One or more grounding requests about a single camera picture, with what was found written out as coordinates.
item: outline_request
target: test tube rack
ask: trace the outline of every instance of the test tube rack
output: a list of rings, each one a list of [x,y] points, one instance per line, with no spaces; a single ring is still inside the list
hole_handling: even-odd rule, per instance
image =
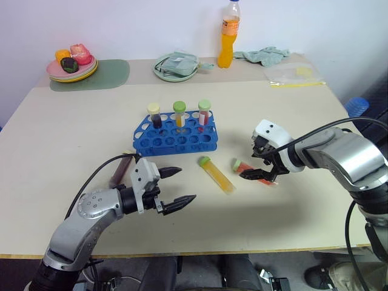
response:
[[[173,112],[161,113],[162,127],[155,129],[147,115],[133,134],[133,147],[142,156],[209,152],[217,149],[217,131],[213,112],[209,121],[199,125],[198,111],[185,113],[185,126],[177,127]]]

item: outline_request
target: bottle cap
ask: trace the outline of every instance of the bottle cap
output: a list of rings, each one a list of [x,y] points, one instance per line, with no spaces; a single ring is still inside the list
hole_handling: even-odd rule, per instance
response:
[[[211,103],[207,99],[202,99],[198,102],[198,108],[200,111],[209,111]]]
[[[204,156],[203,158],[201,158],[201,159],[199,160],[199,165],[200,165],[201,167],[203,167],[203,165],[206,164],[206,163],[209,162],[209,161],[210,161],[210,158],[209,158],[208,156]]]
[[[186,104],[183,101],[175,101],[173,108],[176,113],[182,113],[186,110]]]
[[[158,103],[150,103],[148,104],[147,111],[149,114],[158,114],[160,113],[160,106]]]
[[[232,167],[232,170],[233,170],[234,172],[237,172],[237,169],[238,169],[238,167],[240,166],[240,164],[241,164],[241,161],[240,161],[239,159],[237,159],[236,162],[235,162],[235,164],[234,164],[233,167]]]

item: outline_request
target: beige table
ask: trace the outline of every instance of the beige table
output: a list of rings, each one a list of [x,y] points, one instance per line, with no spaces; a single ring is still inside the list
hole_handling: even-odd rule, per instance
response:
[[[212,102],[218,149],[150,158],[160,167],[183,168],[159,183],[163,201],[191,194],[197,198],[168,216],[155,211],[126,216],[107,228],[93,254],[277,252],[345,245],[344,220],[352,199],[327,170],[279,176],[279,185],[268,187],[238,177],[230,166],[232,158],[263,166],[250,157],[252,130],[263,118],[295,138],[345,118],[328,87],[271,88],[259,65],[242,60],[229,70],[215,68],[171,84],[153,75],[151,63],[130,61],[129,81],[115,89],[53,92],[45,76],[27,95],[0,133],[0,257],[44,254],[83,182],[105,160],[132,148],[133,131],[149,102],[159,102],[169,112],[178,99],[194,110],[202,98]],[[223,193],[199,167],[203,155],[233,182],[233,194]],[[106,188],[116,166],[106,167],[87,190]],[[359,211],[350,231],[353,245],[369,243]]]

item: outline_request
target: yellow test tube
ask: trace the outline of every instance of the yellow test tube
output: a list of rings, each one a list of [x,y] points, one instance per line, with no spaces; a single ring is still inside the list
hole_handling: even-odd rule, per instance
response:
[[[235,186],[221,173],[220,170],[211,162],[208,156],[204,156],[199,160],[199,165],[213,178],[223,191],[232,193]]]

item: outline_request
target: dark liquid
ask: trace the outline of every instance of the dark liquid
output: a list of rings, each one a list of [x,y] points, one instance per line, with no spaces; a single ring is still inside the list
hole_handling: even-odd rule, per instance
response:
[[[162,119],[159,114],[151,115],[151,121],[154,128],[160,129],[162,127]]]

